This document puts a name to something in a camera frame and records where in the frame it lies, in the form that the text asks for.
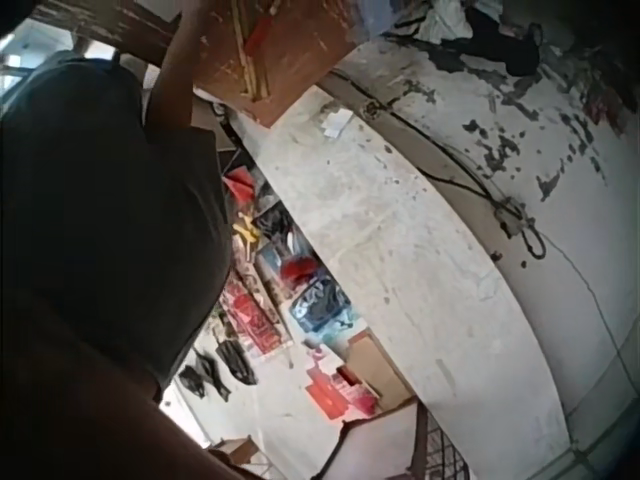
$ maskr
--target hanging item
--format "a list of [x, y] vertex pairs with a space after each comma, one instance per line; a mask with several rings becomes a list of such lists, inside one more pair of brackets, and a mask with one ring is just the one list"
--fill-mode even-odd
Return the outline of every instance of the hanging item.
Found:
[[306, 333], [317, 332], [350, 304], [340, 285], [327, 271], [323, 271], [293, 301], [290, 312]]
[[253, 203], [255, 199], [255, 188], [253, 177], [251, 177], [247, 167], [236, 168], [228, 172], [222, 177], [222, 180], [225, 185], [229, 187], [239, 207]]
[[282, 344], [280, 333], [245, 288], [235, 269], [229, 274], [220, 304], [238, 335], [242, 337], [244, 334], [245, 339], [249, 340], [249, 347], [255, 347], [264, 355]]
[[218, 391], [218, 394], [225, 402], [229, 401], [229, 395], [231, 395], [231, 390], [229, 390], [224, 383], [222, 383], [222, 379], [220, 378], [220, 373], [218, 372], [218, 365], [216, 361], [208, 357], [206, 355], [201, 354], [195, 348], [193, 351], [196, 354], [196, 366], [195, 371], [207, 382], [214, 386], [214, 388]]
[[196, 372], [191, 365], [185, 365], [182, 371], [178, 374], [180, 383], [184, 388], [196, 395], [198, 398], [204, 398], [206, 390], [204, 389], [204, 383], [202, 377]]
[[219, 343], [216, 353], [225, 363], [231, 375], [245, 385], [257, 385], [253, 370], [247, 363], [244, 351], [237, 340], [224, 340]]
[[257, 215], [253, 224], [271, 242], [282, 241], [291, 230], [293, 220], [281, 201]]
[[238, 212], [238, 219], [233, 224], [233, 230], [237, 233], [244, 248], [244, 260], [253, 262], [253, 256], [260, 243], [260, 230], [253, 226], [252, 217], [243, 212]]

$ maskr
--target cloth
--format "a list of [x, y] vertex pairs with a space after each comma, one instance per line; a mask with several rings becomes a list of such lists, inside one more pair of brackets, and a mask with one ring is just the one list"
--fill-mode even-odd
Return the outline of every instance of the cloth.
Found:
[[231, 259], [215, 137], [142, 125], [109, 61], [49, 59], [2, 117], [3, 288], [45, 300], [86, 343], [164, 389]]
[[415, 38], [440, 45], [442, 40], [471, 38], [473, 30], [459, 0], [435, 0]]

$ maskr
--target white wall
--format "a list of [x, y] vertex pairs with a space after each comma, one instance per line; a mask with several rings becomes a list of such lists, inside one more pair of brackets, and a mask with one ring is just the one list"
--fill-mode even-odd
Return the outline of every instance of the white wall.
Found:
[[234, 124], [274, 190], [478, 478], [526, 478], [569, 448], [520, 306], [440, 193], [310, 89], [270, 132]]
[[[538, 120], [529, 120], [521, 109], [502, 104], [505, 96], [514, 98], [510, 92], [516, 90], [516, 79], [507, 78], [501, 65], [471, 57], [463, 61], [466, 71], [448, 73], [426, 52], [379, 39], [357, 49], [338, 68], [383, 103], [395, 99], [396, 112], [451, 147], [474, 171], [489, 175], [486, 182], [494, 192], [524, 202], [536, 218], [549, 249], [542, 261], [528, 255], [520, 238], [507, 240], [482, 200], [434, 184], [485, 250], [503, 255], [496, 265], [540, 341], [574, 448], [590, 454], [592, 466], [602, 472], [638, 417], [638, 117], [629, 118], [620, 137], [606, 122], [595, 126], [587, 120], [593, 141], [585, 141], [584, 155], [573, 154], [578, 137], [588, 140], [574, 118], [585, 118], [575, 99], [542, 78], [516, 98], [525, 111], [537, 112]], [[332, 85], [338, 88], [335, 79]], [[342, 99], [353, 102], [353, 95]], [[571, 118], [571, 125], [563, 123], [562, 115]], [[416, 135], [393, 131], [386, 114], [381, 118], [371, 124], [391, 132], [383, 135], [414, 164], [465, 181], [441, 153]], [[463, 128], [472, 120], [486, 130], [486, 138], [479, 130], [472, 134]], [[507, 152], [504, 171], [492, 172], [485, 155], [487, 148], [497, 155], [499, 135], [515, 142], [519, 152]], [[542, 200], [538, 178], [544, 182], [556, 175], [555, 189]], [[620, 417], [625, 411], [627, 416]], [[620, 429], [603, 436], [614, 423]], [[623, 427], [626, 434], [620, 433]]]

